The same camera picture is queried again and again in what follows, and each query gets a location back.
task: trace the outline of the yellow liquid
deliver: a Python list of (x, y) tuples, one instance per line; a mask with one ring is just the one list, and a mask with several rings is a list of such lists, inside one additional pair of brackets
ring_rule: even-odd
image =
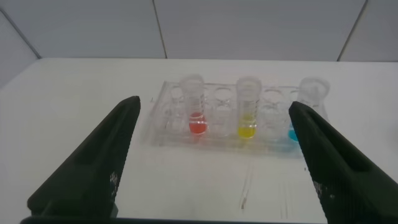
[(253, 138), (254, 134), (256, 133), (255, 128), (238, 128), (238, 135), (242, 138)]
[(252, 115), (247, 114), (239, 122), (238, 135), (241, 138), (253, 138), (256, 133), (255, 120)]

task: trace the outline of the scratch on table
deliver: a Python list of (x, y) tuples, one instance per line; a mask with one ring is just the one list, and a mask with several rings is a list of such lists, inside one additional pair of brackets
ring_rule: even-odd
[(285, 218), (289, 217), (289, 212), (288, 212), (288, 205), (287, 205), (287, 198), (289, 195), (287, 195), (287, 185), (284, 183), (284, 198), (285, 198)]
[[(281, 187), (281, 183), (278, 183), (278, 197), (282, 198), (283, 194), (282, 194), (282, 187)], [(280, 213), (280, 218), (282, 219), (283, 216), (283, 208), (282, 208), (282, 204), (281, 204), (281, 199), (279, 199), (279, 213)]]
[(251, 164), (249, 164), (249, 169), (246, 172), (246, 178), (244, 180), (242, 194), (241, 194), (241, 200), (239, 203), (242, 211), (244, 211), (246, 202), (248, 201), (248, 195), (249, 195), (249, 191), (251, 188), (252, 179), (253, 179), (253, 167)]

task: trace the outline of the glass test tube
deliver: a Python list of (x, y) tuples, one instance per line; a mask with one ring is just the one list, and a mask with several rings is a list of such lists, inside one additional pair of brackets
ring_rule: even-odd
[(206, 132), (207, 123), (204, 115), (204, 82), (200, 75), (190, 75), (180, 81), (189, 129), (192, 134)]
[(256, 133), (261, 81), (255, 77), (240, 78), (236, 82), (236, 92), (238, 95), (238, 135), (249, 139)]
[[(329, 90), (330, 84), (328, 81), (318, 77), (307, 77), (304, 78), (298, 86), (298, 96), (296, 100), (311, 107), (320, 116), (327, 119), (326, 112), (323, 110), (322, 105)], [(298, 141), (292, 124), (289, 126), (288, 135), (289, 138)]]

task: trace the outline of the white tabletop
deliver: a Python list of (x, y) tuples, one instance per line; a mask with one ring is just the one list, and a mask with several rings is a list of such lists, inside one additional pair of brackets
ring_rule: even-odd
[(32, 193), (132, 95), (141, 113), (116, 197), (119, 217), (326, 222), (303, 160), (142, 143), (163, 81), (189, 73), (210, 83), (327, 79), (330, 123), (398, 181), (398, 63), (50, 58), (0, 90), (1, 223), (28, 217)]

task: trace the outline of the gray wall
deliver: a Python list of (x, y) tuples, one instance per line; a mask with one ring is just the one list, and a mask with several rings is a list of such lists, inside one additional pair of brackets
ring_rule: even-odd
[(0, 0), (0, 7), (42, 57), (165, 58), (166, 51), (335, 61), (352, 31), (341, 60), (398, 61), (397, 0)]
[(155, 0), (168, 58), (336, 61), (365, 0)]
[(165, 57), (151, 0), (8, 0), (2, 6), (41, 57)]
[(35, 60), (33, 51), (0, 12), (0, 88)]
[(398, 1), (369, 0), (341, 60), (398, 62)]

